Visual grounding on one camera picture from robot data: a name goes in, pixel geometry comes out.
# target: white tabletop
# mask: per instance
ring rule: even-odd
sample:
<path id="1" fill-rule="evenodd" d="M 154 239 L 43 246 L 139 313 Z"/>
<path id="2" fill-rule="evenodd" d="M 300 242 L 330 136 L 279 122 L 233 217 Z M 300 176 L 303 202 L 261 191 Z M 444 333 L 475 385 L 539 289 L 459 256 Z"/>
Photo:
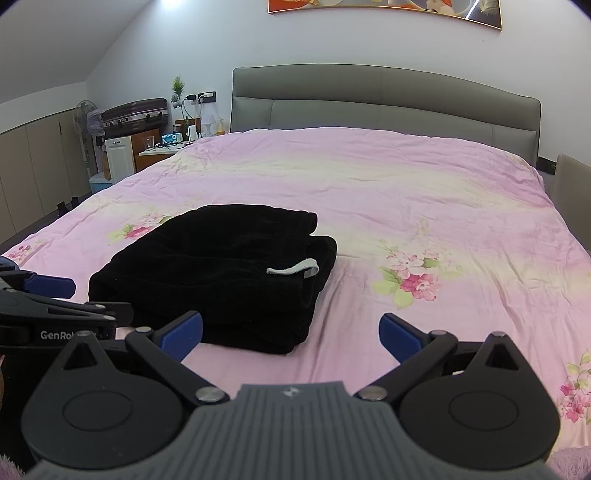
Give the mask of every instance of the white tabletop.
<path id="1" fill-rule="evenodd" d="M 185 143 L 179 143 L 177 145 L 171 145 L 169 147 L 150 148 L 150 150 L 144 150 L 143 152 L 140 152 L 139 156 L 141 157 L 142 155 L 166 155 L 168 153 L 176 153 L 179 150 L 185 148 L 187 145 L 188 144 Z"/>

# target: white logo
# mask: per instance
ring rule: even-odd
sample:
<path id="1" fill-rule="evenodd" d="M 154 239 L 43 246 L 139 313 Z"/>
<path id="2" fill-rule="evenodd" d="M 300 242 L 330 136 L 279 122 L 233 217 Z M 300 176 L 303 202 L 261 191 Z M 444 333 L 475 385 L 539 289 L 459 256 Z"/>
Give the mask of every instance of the white logo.
<path id="1" fill-rule="evenodd" d="M 299 390 L 296 387 L 288 387 L 283 391 L 283 394 L 288 398 L 294 398 L 294 397 L 298 396 L 300 393 L 301 393 L 301 390 Z"/>
<path id="2" fill-rule="evenodd" d="M 69 340 L 73 336 L 74 332 L 47 332 L 46 330 L 41 332 L 43 340 Z"/>

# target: white strap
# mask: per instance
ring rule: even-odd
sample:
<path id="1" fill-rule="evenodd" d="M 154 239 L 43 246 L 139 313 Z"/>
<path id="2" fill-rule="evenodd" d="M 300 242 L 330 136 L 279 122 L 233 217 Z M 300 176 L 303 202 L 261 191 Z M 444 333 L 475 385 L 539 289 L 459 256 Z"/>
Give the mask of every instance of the white strap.
<path id="1" fill-rule="evenodd" d="M 275 268 L 267 268 L 267 273 L 271 275 L 293 275 L 294 273 L 304 272 L 304 278 L 310 278 L 316 275 L 320 269 L 318 268 L 318 262 L 314 258 L 306 258 L 297 265 L 285 270 L 275 270 Z"/>

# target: standing fan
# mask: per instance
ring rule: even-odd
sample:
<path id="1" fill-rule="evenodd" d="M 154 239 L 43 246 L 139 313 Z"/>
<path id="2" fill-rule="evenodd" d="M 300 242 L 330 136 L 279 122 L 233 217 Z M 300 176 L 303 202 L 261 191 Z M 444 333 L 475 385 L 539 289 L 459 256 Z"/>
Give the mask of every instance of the standing fan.
<path id="1" fill-rule="evenodd" d="M 74 109 L 74 130 L 80 135 L 80 147 L 88 178 L 92 176 L 90 172 L 90 149 L 94 148 L 92 137 L 105 134 L 100 121 L 101 113 L 90 100 L 81 101 Z"/>

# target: brown suitcase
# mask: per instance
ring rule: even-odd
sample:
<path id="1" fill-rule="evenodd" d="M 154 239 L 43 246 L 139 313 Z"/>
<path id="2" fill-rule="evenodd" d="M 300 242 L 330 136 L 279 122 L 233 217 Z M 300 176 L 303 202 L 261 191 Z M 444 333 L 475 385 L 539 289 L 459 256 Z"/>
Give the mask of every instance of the brown suitcase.
<path id="1" fill-rule="evenodd" d="M 102 114 L 105 139 L 127 137 L 128 135 L 168 125 L 168 103 L 166 98 L 151 98 L 126 103 L 105 110 Z"/>

